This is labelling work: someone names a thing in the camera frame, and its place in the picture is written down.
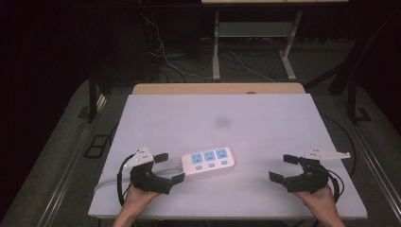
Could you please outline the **white power strip blue sockets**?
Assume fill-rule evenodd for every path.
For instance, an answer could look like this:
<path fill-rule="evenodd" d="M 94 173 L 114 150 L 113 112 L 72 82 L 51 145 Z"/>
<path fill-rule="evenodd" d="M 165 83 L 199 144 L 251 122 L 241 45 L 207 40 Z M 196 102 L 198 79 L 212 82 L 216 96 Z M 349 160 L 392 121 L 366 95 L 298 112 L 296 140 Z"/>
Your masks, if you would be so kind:
<path fill-rule="evenodd" d="M 195 179 L 220 173 L 235 166 L 230 148 L 215 148 L 184 155 L 181 159 L 185 177 Z"/>

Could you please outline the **black upright metal stand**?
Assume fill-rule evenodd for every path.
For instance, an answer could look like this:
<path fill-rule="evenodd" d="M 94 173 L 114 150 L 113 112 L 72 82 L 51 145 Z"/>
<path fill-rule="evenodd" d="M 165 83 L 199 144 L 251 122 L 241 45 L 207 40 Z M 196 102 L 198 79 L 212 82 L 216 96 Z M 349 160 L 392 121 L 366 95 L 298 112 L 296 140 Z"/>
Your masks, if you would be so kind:
<path fill-rule="evenodd" d="M 348 84 L 347 115 L 354 125 L 372 121 L 364 108 L 357 107 L 357 77 L 352 77 Z"/>
<path fill-rule="evenodd" d="M 97 114 L 97 101 L 100 95 L 107 95 L 113 88 L 113 80 L 104 65 L 92 66 L 89 69 L 89 123 Z"/>

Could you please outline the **black slanted stand leg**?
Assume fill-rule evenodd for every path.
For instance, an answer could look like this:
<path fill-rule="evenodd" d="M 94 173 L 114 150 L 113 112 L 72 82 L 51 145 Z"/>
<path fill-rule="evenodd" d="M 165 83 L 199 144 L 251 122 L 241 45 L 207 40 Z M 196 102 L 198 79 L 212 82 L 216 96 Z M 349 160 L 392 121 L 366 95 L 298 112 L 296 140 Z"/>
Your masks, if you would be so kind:
<path fill-rule="evenodd" d="M 357 39 L 354 47 L 351 49 L 346 59 L 338 66 L 323 73 L 317 78 L 305 83 L 303 85 L 306 91 L 317 86 L 319 83 L 331 77 L 335 77 L 330 84 L 328 91 L 332 95 L 339 95 L 343 92 L 347 84 L 353 78 L 355 71 L 363 60 L 365 54 L 368 52 L 375 39 L 380 34 L 381 30 L 392 19 L 395 11 L 388 15 L 380 15 L 375 17 L 375 22 L 371 22 L 366 26 L 366 31 Z"/>

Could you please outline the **black floor frame bracket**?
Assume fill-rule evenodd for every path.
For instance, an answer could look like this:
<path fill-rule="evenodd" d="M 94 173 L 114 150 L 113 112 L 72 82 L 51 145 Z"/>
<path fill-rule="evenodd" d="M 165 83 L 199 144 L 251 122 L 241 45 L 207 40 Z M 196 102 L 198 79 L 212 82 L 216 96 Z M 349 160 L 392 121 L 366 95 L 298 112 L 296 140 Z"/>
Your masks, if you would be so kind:
<path fill-rule="evenodd" d="M 84 157 L 89 159 L 99 159 L 102 157 L 106 147 L 110 144 L 110 136 L 106 134 L 95 135 L 90 146 L 84 152 Z"/>

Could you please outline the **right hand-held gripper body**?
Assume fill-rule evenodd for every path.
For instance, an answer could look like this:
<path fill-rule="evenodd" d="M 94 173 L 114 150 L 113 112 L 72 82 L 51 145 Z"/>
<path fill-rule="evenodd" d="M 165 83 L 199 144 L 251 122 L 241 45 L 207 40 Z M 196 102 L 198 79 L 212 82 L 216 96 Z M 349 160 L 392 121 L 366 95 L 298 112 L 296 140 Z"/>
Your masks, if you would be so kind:
<path fill-rule="evenodd" d="M 340 193 L 340 186 L 336 178 L 325 168 L 321 161 L 348 159 L 351 157 L 349 152 L 338 152 L 322 148 L 311 148 L 305 155 L 298 157 L 303 173 L 286 177 L 284 187 L 288 192 L 315 193 L 319 189 L 325 188 L 328 181 L 335 187 L 335 192 Z"/>

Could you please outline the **person's left hand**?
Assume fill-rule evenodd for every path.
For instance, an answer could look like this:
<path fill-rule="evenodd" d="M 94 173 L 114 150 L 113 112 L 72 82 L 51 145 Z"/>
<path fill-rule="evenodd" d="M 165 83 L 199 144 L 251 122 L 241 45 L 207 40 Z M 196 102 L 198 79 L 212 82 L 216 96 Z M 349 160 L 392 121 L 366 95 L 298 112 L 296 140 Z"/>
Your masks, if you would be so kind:
<path fill-rule="evenodd" d="M 144 210 L 160 193 L 145 192 L 131 185 L 128 189 L 123 207 L 129 210 Z"/>

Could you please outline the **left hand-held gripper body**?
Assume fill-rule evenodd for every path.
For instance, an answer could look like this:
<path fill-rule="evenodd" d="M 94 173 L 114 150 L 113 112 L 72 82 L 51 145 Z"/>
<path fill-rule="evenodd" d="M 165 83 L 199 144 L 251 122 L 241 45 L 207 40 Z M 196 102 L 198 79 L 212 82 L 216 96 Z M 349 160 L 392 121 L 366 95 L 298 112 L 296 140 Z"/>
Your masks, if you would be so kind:
<path fill-rule="evenodd" d="M 171 179 L 157 176 L 153 171 L 154 157 L 149 148 L 138 149 L 123 164 L 130 171 L 130 180 L 135 188 L 145 192 L 168 194 L 173 184 Z"/>

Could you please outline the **person's right hand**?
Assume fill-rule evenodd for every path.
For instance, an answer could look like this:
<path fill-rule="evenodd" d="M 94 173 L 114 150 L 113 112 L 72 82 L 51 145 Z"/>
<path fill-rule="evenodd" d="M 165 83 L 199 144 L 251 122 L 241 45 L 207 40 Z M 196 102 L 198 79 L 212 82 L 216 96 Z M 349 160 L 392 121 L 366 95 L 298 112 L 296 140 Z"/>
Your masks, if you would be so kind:
<path fill-rule="evenodd" d="M 315 218 L 327 218 L 337 211 L 331 188 L 327 185 L 315 193 L 295 192 Z"/>

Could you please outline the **aluminium floor rail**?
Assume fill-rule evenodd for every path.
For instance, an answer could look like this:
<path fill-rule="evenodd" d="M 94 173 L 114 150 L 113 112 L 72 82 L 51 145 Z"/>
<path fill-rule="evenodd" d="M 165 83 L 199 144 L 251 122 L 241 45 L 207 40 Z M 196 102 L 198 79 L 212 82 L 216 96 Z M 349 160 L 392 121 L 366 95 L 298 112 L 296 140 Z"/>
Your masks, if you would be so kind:
<path fill-rule="evenodd" d="M 65 108 L 37 161 L 41 181 L 50 194 L 43 195 L 44 208 L 36 227 L 50 227 L 52 224 L 94 127 L 95 119 L 90 116 L 90 107 L 94 104 L 97 113 L 102 111 L 106 103 L 104 95 L 97 95 L 94 102 L 87 95 L 73 95 Z"/>
<path fill-rule="evenodd" d="M 357 143 L 361 149 L 361 154 L 371 169 L 375 181 L 378 183 L 384 197 L 386 198 L 392 212 L 401 223 L 401 195 L 397 192 L 388 175 L 385 173 L 384 168 L 379 163 L 374 155 L 373 149 L 369 146 L 368 140 L 362 134 L 357 125 L 350 126 L 352 134 L 356 137 Z"/>

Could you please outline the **white metal desk frame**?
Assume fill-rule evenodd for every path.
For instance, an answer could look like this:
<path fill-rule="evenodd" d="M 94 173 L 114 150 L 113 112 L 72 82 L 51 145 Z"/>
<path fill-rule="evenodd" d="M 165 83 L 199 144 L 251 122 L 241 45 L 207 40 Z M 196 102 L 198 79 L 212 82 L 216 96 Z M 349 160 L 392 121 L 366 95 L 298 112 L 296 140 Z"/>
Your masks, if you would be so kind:
<path fill-rule="evenodd" d="M 278 52 L 289 80 L 296 76 L 288 55 L 301 21 L 303 12 L 298 10 L 291 21 L 285 22 L 222 22 L 215 12 L 214 46 L 212 55 L 213 80 L 220 80 L 218 43 L 220 38 L 285 38 L 286 46 Z"/>

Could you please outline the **white board table cover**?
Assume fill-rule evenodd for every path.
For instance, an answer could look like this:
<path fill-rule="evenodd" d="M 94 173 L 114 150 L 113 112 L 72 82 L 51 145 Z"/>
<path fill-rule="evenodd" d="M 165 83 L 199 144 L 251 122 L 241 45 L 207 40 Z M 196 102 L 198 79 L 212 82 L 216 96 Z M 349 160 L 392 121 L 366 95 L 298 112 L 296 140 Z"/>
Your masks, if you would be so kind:
<path fill-rule="evenodd" d="M 100 176 L 89 214 L 114 218 L 121 209 L 113 179 L 123 160 L 142 147 L 168 153 L 157 172 L 177 174 L 186 154 L 230 148 L 235 166 L 189 179 L 153 201 L 145 219 L 309 218 L 303 203 L 269 172 L 296 176 L 285 154 L 303 156 L 311 148 L 335 147 L 308 94 L 131 95 Z"/>

